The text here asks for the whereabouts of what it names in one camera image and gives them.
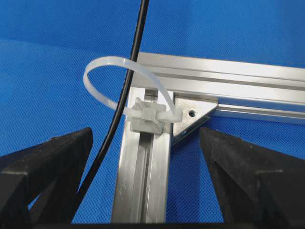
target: black wire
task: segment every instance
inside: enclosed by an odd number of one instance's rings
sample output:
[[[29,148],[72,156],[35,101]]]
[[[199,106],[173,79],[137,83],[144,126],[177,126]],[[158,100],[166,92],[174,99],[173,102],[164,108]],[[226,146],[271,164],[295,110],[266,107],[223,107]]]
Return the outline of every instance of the black wire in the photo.
[[[138,16],[138,23],[136,27],[136,31],[134,34],[134,39],[133,39],[133,45],[132,45],[132,51],[130,55],[130,60],[132,61],[137,61],[138,59],[138,54],[140,50],[140,44],[142,40],[142,35],[143,35],[143,30],[145,26],[145,19],[146,19],[146,14],[147,14],[147,9],[148,9],[148,3],[149,0],[142,0],[141,1],[141,6],[140,6],[140,11],[139,11],[139,16]],[[133,77],[133,71],[132,70],[127,70],[126,77],[125,77],[125,82],[123,89],[121,91],[120,99],[118,102],[117,109],[114,113],[111,125],[109,127],[108,133],[104,139],[104,142],[86,176],[84,179],[84,182],[82,183],[75,199],[75,204],[73,207],[73,215],[75,215],[78,207],[80,206],[84,196],[86,195],[86,192],[88,188],[90,187],[97,171],[100,168],[101,163],[103,162],[103,159],[107,153],[107,150],[112,142],[113,136],[118,128],[121,116],[123,114],[123,110],[127,101],[127,96],[130,90],[130,86],[132,83],[132,77]]]

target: metal frame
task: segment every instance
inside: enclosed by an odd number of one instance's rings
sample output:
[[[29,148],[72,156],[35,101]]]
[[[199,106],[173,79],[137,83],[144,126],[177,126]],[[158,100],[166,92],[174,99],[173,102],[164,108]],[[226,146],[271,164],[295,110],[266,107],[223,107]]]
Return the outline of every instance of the metal frame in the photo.
[[[161,94],[131,88],[129,107],[136,97],[166,105]],[[172,124],[165,124],[161,135],[152,135],[132,132],[125,122],[112,223],[165,222],[171,136]]]
[[[215,116],[305,124],[305,69],[139,53],[179,97],[217,99]],[[153,89],[135,74],[134,87]]]
[[[186,100],[216,116],[305,124],[305,69],[139,53],[138,62],[158,76],[175,102]],[[156,102],[154,86],[135,74],[128,106],[136,97]],[[173,125],[175,133],[182,127]],[[165,222],[171,126],[161,136],[133,133],[125,123],[112,222]],[[173,141],[181,139],[174,135]]]

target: blue fabric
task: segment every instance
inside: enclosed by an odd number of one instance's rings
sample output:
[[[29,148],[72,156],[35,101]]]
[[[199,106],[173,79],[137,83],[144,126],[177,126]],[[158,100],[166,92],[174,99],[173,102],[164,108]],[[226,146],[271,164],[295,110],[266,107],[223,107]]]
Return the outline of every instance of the blue fabric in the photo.
[[[139,0],[0,1],[0,153],[90,126],[88,172],[114,111],[82,85],[86,64],[129,57]],[[305,67],[303,0],[151,0],[141,51]],[[118,100],[125,70],[90,74]],[[208,127],[305,158],[305,128],[214,117]],[[75,223],[110,222],[121,145],[121,121]],[[172,148],[167,221],[219,222],[221,212],[197,133]]]

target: screw hole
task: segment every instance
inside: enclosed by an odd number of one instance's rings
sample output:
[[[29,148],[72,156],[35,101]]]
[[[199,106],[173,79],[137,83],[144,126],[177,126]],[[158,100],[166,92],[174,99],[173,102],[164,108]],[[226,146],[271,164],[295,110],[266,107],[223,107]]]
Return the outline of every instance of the screw hole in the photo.
[[[190,117],[195,117],[195,115],[196,115],[195,111],[193,111],[193,110],[189,111],[189,116]]]

